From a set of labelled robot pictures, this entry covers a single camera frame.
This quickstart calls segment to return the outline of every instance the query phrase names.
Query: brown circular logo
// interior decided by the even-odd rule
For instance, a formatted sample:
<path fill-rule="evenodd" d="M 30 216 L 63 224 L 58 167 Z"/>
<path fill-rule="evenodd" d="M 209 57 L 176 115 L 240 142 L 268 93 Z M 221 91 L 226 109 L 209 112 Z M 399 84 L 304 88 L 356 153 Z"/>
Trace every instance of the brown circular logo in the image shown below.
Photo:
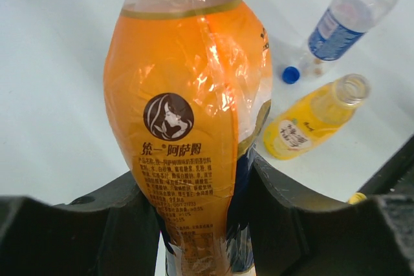
<path fill-rule="evenodd" d="M 159 94 L 144 109 L 144 123 L 152 135 L 174 142 L 187 136 L 194 125 L 193 111 L 184 98 L 174 93 Z"/>

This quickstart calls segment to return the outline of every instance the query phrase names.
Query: clear water bottle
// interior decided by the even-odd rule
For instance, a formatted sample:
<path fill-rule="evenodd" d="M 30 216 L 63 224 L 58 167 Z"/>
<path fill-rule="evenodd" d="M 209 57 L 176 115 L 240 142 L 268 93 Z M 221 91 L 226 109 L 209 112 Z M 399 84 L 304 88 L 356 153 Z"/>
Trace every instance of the clear water bottle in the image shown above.
<path fill-rule="evenodd" d="M 286 83 L 317 78 L 334 66 L 368 30 L 377 25 L 398 0 L 332 0 L 303 47 L 296 67 L 282 73 Z"/>

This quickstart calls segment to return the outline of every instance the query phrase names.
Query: plastic bottle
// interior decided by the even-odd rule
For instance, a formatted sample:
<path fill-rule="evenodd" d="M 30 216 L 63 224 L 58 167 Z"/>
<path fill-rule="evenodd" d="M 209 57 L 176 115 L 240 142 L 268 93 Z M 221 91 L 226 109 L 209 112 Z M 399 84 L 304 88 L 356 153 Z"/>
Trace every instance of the plastic bottle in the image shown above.
<path fill-rule="evenodd" d="M 369 91 L 363 76 L 350 74 L 306 95 L 266 128 L 267 151 L 288 160 L 314 149 L 353 117 Z"/>
<path fill-rule="evenodd" d="M 299 76 L 317 78 L 331 69 L 368 30 L 377 25 L 398 0 L 332 0 L 314 32 L 302 47 L 296 67 L 288 67 L 282 80 L 295 83 Z"/>
<path fill-rule="evenodd" d="M 245 193 L 272 91 L 257 17 L 242 0 L 125 0 L 103 78 L 167 275 L 252 275 Z"/>

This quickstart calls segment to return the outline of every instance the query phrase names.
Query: blue label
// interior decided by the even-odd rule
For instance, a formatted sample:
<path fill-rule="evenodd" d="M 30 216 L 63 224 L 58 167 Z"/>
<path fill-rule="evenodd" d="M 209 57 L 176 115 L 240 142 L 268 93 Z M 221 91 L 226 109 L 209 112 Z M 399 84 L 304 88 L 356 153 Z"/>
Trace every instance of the blue label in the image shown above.
<path fill-rule="evenodd" d="M 319 59 L 334 61 L 345 54 L 365 32 L 354 32 L 341 25 L 328 9 L 310 35 L 309 50 Z"/>

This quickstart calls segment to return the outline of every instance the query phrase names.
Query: orange plastic wrapper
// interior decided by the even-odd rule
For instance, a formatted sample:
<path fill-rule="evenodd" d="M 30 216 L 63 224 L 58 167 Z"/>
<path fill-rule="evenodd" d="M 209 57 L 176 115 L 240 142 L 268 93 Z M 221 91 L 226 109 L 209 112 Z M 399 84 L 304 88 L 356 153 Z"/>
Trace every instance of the orange plastic wrapper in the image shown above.
<path fill-rule="evenodd" d="M 136 8 L 127 0 L 114 30 L 105 103 L 157 210 L 167 275 L 248 273 L 250 153 L 272 89 L 267 32 L 242 0 L 182 12 Z"/>

